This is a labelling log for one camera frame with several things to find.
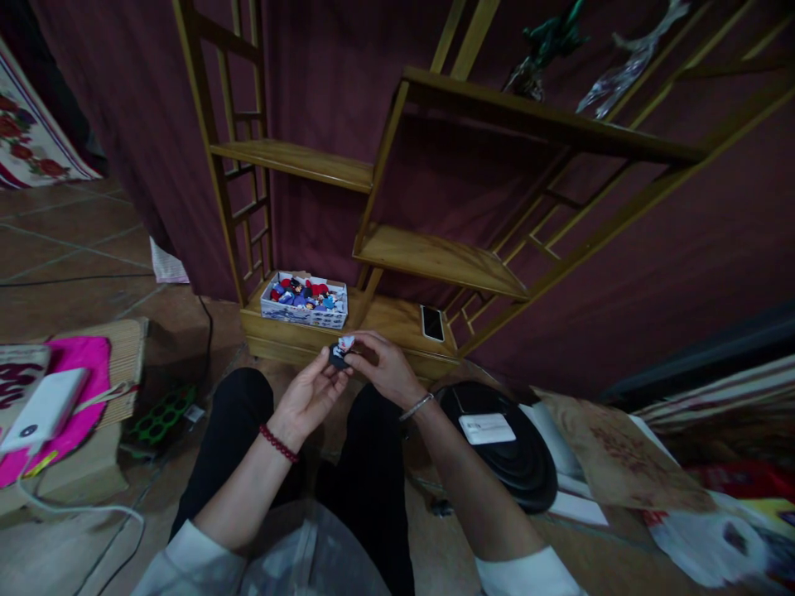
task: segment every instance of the pink towel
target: pink towel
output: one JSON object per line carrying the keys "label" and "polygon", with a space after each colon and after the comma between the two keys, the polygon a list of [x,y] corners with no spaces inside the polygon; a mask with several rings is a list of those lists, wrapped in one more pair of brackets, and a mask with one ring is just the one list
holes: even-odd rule
{"label": "pink towel", "polygon": [[[88,378],[83,385],[77,403],[88,401],[110,389],[110,342],[107,338],[56,339],[47,342],[47,345],[52,348],[48,374],[60,373],[73,368],[89,370]],[[104,409],[104,402],[94,404],[69,418],[61,433],[53,440],[44,443],[41,451],[28,466],[28,470],[34,469],[43,459],[49,459],[55,452],[55,457],[52,457],[47,464],[48,466],[52,465],[82,445],[91,430],[99,423]],[[27,449],[20,449],[5,455],[0,462],[0,488],[17,481],[17,476],[25,466],[27,458]]]}

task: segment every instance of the shelf board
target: shelf board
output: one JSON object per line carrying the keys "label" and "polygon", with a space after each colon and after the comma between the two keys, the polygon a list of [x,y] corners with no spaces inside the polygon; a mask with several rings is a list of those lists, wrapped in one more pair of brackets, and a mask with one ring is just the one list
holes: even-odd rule
{"label": "shelf board", "polygon": [[220,143],[210,152],[365,194],[373,188],[370,164],[276,139]]}
{"label": "shelf board", "polygon": [[[262,317],[259,299],[266,285],[266,282],[262,283],[254,293],[253,298],[241,311],[246,315],[253,315],[257,319],[267,321],[268,323],[280,323],[280,321],[272,321],[263,319]],[[299,345],[307,349],[319,350],[324,345],[334,343],[335,338],[353,331],[354,329],[352,328],[351,321],[356,319],[355,315],[361,308],[364,308],[364,292],[354,287],[349,287],[348,320],[342,330],[282,323],[287,326],[283,329],[285,335],[281,338],[271,337],[267,339],[287,340],[289,337],[289,344]],[[251,334],[252,328],[253,327],[247,327],[247,334]],[[361,324],[361,328],[374,329],[404,350],[418,356],[445,360],[450,363],[458,362],[458,348],[455,345],[455,338],[450,330],[450,326],[447,324],[446,318],[444,319],[444,343],[428,339],[422,334],[422,315],[420,313],[420,306],[416,302],[389,298],[377,294],[370,303],[370,308]]]}
{"label": "shelf board", "polygon": [[666,141],[443,74],[406,66],[402,78],[409,83],[409,102],[545,137],[579,151],[666,164],[695,164],[709,155],[703,147]]}
{"label": "shelf board", "polygon": [[370,223],[359,262],[456,286],[527,300],[524,284],[492,252],[428,234]]}

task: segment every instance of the hand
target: hand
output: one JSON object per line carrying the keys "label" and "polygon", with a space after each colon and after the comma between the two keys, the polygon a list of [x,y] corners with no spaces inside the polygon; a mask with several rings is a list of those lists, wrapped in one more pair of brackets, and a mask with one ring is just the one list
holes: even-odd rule
{"label": "hand", "polygon": [[354,331],[351,335],[376,353],[378,365],[353,353],[346,354],[345,361],[367,377],[381,395],[403,410],[410,410],[427,395],[398,346],[377,331]]}
{"label": "hand", "polygon": [[298,373],[267,422],[270,431],[295,453],[306,437],[328,416],[348,379],[350,368],[338,371],[329,364],[329,349],[324,347],[312,363]]}

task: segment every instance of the black cable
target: black cable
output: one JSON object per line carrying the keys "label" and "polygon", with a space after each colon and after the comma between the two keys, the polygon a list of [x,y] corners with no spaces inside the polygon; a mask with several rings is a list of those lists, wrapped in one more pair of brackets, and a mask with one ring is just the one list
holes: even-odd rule
{"label": "black cable", "polygon": [[205,314],[207,315],[207,319],[210,322],[210,333],[207,335],[207,349],[205,351],[205,369],[201,373],[201,379],[199,380],[199,387],[201,387],[202,383],[205,382],[208,373],[210,372],[210,346],[213,343],[213,315],[210,314],[210,311],[207,310],[207,306],[205,302],[199,296],[199,302],[201,303],[201,307],[205,310]]}
{"label": "black cable", "polygon": [[[27,281],[21,284],[0,284],[0,287],[24,287],[24,286],[47,286],[53,283],[66,283],[67,281],[83,281],[83,280],[90,280],[90,279],[114,279],[116,277],[153,277],[154,273],[123,273],[121,275],[102,275],[102,276],[84,276],[84,277],[67,277],[66,279],[62,280],[49,280],[49,281]],[[210,311],[207,310],[207,305],[199,296],[199,302],[201,303],[201,307],[205,310],[205,314],[207,315],[207,320],[210,324],[210,333],[207,335],[207,349],[205,350],[205,365],[201,372],[201,378],[199,380],[199,385],[201,385],[207,378],[207,375],[210,373],[210,348],[213,343],[213,315],[210,314]]]}
{"label": "black cable", "polygon": [[66,283],[67,281],[83,281],[88,279],[111,279],[115,277],[154,277],[154,273],[124,273],[122,275],[67,277],[62,280],[27,281],[21,284],[0,284],[0,287],[46,286],[51,283]]}

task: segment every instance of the plastic bag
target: plastic bag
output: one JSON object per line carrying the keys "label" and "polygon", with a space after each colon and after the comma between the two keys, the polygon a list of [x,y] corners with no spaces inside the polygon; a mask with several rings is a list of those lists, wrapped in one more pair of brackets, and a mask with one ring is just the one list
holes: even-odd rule
{"label": "plastic bag", "polygon": [[709,491],[715,513],[643,512],[652,538],[698,584],[719,588],[743,580],[762,594],[793,594],[795,542],[789,528],[723,493]]}
{"label": "plastic bag", "polygon": [[667,14],[654,31],[647,36],[634,41],[627,41],[618,33],[614,33],[613,41],[616,46],[632,52],[632,55],[625,65],[612,68],[597,79],[588,94],[577,106],[577,113],[582,112],[592,103],[609,94],[610,96],[607,100],[596,109],[597,120],[607,116],[615,103],[629,89],[630,85],[646,70],[654,52],[657,50],[657,43],[660,37],[665,35],[671,25],[676,20],[684,17],[689,10],[690,4],[680,4],[679,0],[670,0]]}

